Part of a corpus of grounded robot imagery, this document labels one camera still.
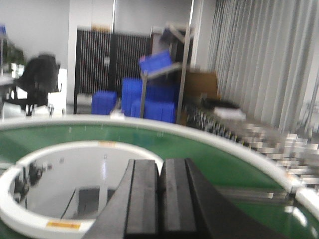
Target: white rim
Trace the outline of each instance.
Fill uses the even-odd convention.
[[[33,213],[16,203],[9,192],[10,185],[22,172],[22,168],[28,166],[35,160],[72,148],[97,148],[111,147],[140,155],[149,160],[154,160],[159,171],[163,160],[156,154],[144,148],[114,141],[79,141],[62,143],[34,151],[11,166],[0,177],[0,218],[15,231],[33,238],[40,239],[80,239],[91,227],[95,220],[60,220]]]

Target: black cable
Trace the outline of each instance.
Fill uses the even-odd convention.
[[[71,201],[72,201],[72,199],[73,199],[73,197],[74,197],[75,190],[76,190],[76,189],[74,189],[74,191],[73,191],[73,193],[72,193],[72,196],[71,196],[71,198],[70,198],[70,200],[69,200],[69,203],[68,203],[68,205],[66,206],[66,209],[64,210],[64,212],[63,212],[63,214],[62,214],[62,216],[61,216],[60,219],[62,219],[62,218],[64,217],[66,211],[68,210],[68,208],[69,208],[69,206],[70,206],[70,203],[71,203]]]

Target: yellow sticker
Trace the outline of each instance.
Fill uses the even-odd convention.
[[[47,227],[55,227],[55,228],[69,228],[69,229],[79,229],[81,224],[80,223],[67,223],[67,222],[55,222],[49,221],[46,224]]]
[[[99,141],[99,145],[101,146],[112,147],[112,146],[115,146],[115,144],[116,144],[115,141]]]

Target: metal rack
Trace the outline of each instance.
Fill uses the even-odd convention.
[[[185,27],[185,35],[182,35],[180,31],[172,24],[168,26],[168,30],[181,42],[184,44],[184,52],[183,52],[183,62],[182,63],[174,63],[169,67],[162,68],[158,71],[155,71],[151,74],[147,72],[141,72],[141,78],[143,81],[142,86],[142,96],[141,96],[141,109],[140,109],[140,117],[144,117],[144,107],[145,107],[145,96],[146,96],[146,86],[148,80],[154,79],[156,77],[181,70],[181,78],[180,78],[180,88],[179,88],[179,96],[178,96],[178,105],[177,105],[177,114],[176,114],[176,123],[180,123],[180,115],[182,109],[183,95],[184,95],[184,85],[185,85],[185,77],[186,77],[186,69],[187,69],[187,60],[188,60],[188,52],[190,46],[191,39],[191,28],[190,25]]]

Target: white wall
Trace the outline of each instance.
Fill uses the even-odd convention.
[[[0,0],[0,23],[27,59],[53,53],[67,68],[69,0]]]
[[[188,24],[191,0],[117,0],[115,32],[151,33],[167,22]]]
[[[112,25],[113,0],[70,0],[67,103],[74,102],[76,30],[91,24]]]
[[[212,33],[216,0],[195,0],[191,26],[194,28],[194,43],[191,66],[208,71],[209,43]]]

